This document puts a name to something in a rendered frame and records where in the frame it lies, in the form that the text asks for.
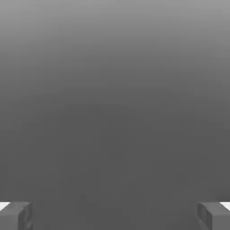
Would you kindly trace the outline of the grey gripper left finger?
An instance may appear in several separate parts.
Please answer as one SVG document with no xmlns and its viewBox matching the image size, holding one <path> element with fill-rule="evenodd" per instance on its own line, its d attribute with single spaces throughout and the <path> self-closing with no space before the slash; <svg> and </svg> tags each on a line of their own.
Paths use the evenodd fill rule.
<svg viewBox="0 0 230 230">
<path fill-rule="evenodd" d="M 0 202 L 0 230 L 34 230 L 31 202 Z"/>
</svg>

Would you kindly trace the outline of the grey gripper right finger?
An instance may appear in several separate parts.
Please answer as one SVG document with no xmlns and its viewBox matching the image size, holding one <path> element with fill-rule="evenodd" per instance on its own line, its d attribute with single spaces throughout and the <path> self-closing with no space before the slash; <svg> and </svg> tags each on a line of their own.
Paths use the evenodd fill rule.
<svg viewBox="0 0 230 230">
<path fill-rule="evenodd" d="M 230 230 L 230 202 L 199 202 L 200 230 Z"/>
</svg>

